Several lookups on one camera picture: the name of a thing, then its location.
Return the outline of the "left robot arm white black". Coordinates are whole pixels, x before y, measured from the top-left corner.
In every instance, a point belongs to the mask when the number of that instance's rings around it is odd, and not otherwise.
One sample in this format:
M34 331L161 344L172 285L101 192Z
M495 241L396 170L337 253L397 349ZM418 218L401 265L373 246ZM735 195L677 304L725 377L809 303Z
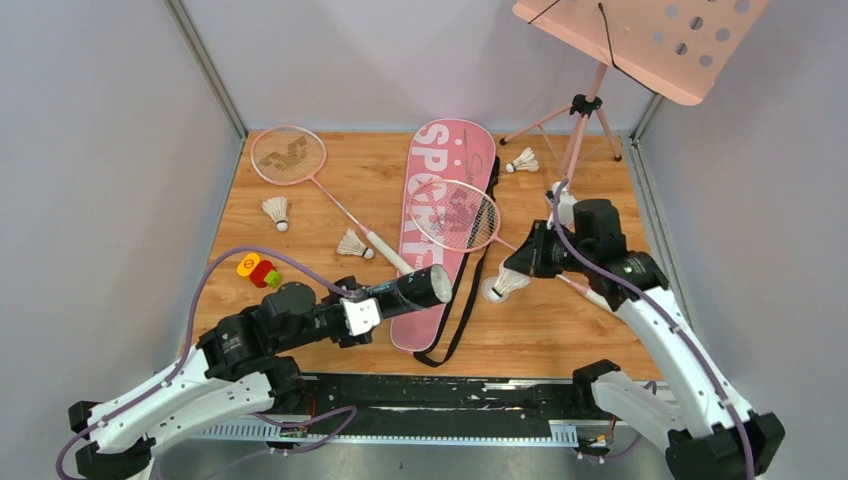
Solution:
M79 401L71 429L86 443L74 455L81 479L130 479L186 436L221 420L273 406L298 411L306 400L300 369L287 351L329 339L342 348L372 342L393 316L387 284L346 277L318 299L288 282L262 301L221 319L175 364L105 402Z

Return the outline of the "white shuttlecock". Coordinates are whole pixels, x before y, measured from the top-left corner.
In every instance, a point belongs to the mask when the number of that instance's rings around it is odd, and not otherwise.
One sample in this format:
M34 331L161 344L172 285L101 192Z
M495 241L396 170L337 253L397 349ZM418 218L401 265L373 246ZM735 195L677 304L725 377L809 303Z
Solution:
M355 256L371 260L374 250L366 245L353 229L347 229L336 247L336 253L343 256Z
M507 173L516 173L521 171L537 172L539 168L539 161L536 159L535 152L531 147L525 148L516 159L505 166Z
M289 229L288 200L284 196L268 198L263 201L261 207L279 232L286 232Z
M508 299L511 292L525 288L531 278L520 272L506 268L501 264L496 277L487 278L483 282L484 297L494 303Z

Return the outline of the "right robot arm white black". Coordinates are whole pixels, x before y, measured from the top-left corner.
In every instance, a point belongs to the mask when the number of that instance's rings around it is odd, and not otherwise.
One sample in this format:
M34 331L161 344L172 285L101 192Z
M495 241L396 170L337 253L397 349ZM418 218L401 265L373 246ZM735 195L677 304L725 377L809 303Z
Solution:
M664 453L676 479L755 479L785 437L773 413L759 414L731 385L688 326L668 279L645 252L631 250L607 199L577 202L573 227L533 223L507 269L534 278L580 273L637 335L674 401L631 380L609 360L573 373L571 403L584 417L610 413Z

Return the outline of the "black shuttlecock tube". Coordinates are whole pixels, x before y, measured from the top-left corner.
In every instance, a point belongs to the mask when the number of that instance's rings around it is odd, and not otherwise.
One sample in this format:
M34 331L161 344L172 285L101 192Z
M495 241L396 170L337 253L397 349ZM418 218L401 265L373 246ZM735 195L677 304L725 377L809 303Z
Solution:
M453 284L442 265L432 265L366 287L365 293L376 300L383 318L394 318L449 303Z

